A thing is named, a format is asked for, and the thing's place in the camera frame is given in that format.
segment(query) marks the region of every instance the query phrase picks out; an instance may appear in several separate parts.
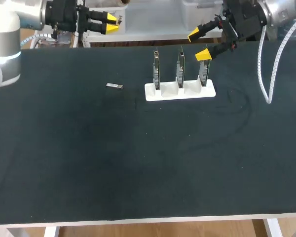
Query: wooden floor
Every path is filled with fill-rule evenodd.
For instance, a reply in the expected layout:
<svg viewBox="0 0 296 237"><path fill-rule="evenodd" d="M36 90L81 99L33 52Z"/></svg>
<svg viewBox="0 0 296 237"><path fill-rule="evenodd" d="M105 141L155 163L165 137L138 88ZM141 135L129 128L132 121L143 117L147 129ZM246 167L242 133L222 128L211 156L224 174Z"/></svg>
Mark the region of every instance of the wooden floor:
<svg viewBox="0 0 296 237"><path fill-rule="evenodd" d="M296 218L279 219L283 237L296 231ZM26 228L30 237L43 237L45 228ZM267 237L263 220L206 221L61 227L59 237Z"/></svg>

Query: white stand with slots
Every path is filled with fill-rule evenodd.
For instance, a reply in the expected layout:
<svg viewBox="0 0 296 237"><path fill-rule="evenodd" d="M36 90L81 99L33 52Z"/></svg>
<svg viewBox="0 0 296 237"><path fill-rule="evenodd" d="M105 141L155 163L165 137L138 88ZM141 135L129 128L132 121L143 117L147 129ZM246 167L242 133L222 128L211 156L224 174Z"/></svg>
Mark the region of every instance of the white stand with slots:
<svg viewBox="0 0 296 237"><path fill-rule="evenodd" d="M197 80L184 81L183 88L179 88L178 81L161 82L160 89L154 83L145 84L147 101L182 100L194 98L215 97L216 92L212 80L208 79L206 86L202 86L200 77Z"/></svg>

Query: table edge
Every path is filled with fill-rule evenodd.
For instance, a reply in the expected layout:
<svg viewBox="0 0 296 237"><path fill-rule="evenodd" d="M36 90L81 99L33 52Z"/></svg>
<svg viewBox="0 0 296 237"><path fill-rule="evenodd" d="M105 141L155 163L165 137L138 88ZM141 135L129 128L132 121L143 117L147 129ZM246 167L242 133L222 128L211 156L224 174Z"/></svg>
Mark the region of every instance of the table edge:
<svg viewBox="0 0 296 237"><path fill-rule="evenodd" d="M27 227L52 227L52 226L95 226L113 224L141 224L141 223L166 223L166 222L192 222L192 221L230 221L230 220L252 220L252 219L271 219L296 217L296 213L281 214L248 214L232 216L193 216L193 217L160 217L125 219L114 221L75 221L75 222L53 222L53 223L25 223L25 224L1 224L4 228L27 228Z"/></svg>

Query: black table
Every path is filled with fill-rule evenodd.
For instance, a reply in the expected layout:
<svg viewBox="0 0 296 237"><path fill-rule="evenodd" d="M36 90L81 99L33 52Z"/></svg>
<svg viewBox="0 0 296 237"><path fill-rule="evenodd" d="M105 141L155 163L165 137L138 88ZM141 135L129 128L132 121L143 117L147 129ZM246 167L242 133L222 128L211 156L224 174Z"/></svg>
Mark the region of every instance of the black table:
<svg viewBox="0 0 296 237"><path fill-rule="evenodd" d="M265 43L266 88L278 46ZM158 48L161 81L179 47ZM183 46L186 80L204 47ZM271 105L257 42L212 62L215 98L147 102L154 49L22 51L21 78L0 89L0 225L296 214L296 42Z"/></svg>

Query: white container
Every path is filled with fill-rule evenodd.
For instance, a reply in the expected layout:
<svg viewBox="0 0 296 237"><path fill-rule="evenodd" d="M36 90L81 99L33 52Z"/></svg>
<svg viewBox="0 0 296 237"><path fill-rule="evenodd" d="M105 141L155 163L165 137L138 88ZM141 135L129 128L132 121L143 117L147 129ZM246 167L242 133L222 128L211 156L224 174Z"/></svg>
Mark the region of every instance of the white container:
<svg viewBox="0 0 296 237"><path fill-rule="evenodd" d="M181 3L184 25L191 31L222 12L222 0L181 0Z"/></svg>
<svg viewBox="0 0 296 237"><path fill-rule="evenodd" d="M99 7L90 7L90 10L92 10L92 11L101 11L101 12L102 11L107 11L108 13L112 14L115 17L121 16L122 17L122 22L120 23L118 31L110 34L110 35L113 35L113 34L118 35L118 34L123 34L126 31L126 18L125 18L126 14L125 14L125 11L126 11L127 6L128 5L121 6L121 7L101 7L101 8L99 8ZM100 33L97 33L97 32L90 32L90 35L93 35L93 34L100 35Z"/></svg>

